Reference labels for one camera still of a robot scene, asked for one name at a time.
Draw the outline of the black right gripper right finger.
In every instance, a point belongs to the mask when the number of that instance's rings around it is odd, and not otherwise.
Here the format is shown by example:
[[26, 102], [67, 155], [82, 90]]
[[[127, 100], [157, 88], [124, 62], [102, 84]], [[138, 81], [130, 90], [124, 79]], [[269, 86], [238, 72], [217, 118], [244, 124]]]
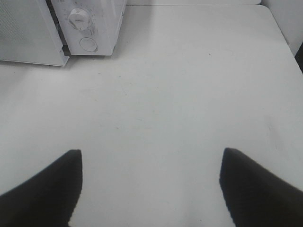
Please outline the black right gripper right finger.
[[241, 151], [224, 150], [219, 183], [235, 226], [303, 225], [303, 192]]

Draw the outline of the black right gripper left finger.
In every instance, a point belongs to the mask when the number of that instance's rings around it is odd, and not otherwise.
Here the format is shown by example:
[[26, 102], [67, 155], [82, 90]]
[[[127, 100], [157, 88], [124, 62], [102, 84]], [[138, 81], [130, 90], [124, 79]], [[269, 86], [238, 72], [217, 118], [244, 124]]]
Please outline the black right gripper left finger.
[[81, 150], [69, 150], [0, 196], [2, 227], [67, 227], [83, 184]]

